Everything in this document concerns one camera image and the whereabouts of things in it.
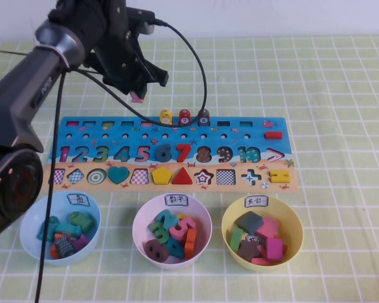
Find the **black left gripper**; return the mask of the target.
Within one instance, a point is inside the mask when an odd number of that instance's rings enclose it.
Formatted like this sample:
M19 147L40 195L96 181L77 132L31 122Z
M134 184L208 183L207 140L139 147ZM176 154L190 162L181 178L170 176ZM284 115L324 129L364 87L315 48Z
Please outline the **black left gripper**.
M103 82L137 98L145 98L149 83L166 86L168 72L141 53L138 36L145 22L139 10L128 8L125 1L107 1L104 14L107 28L94 48L99 61L96 70L103 75Z

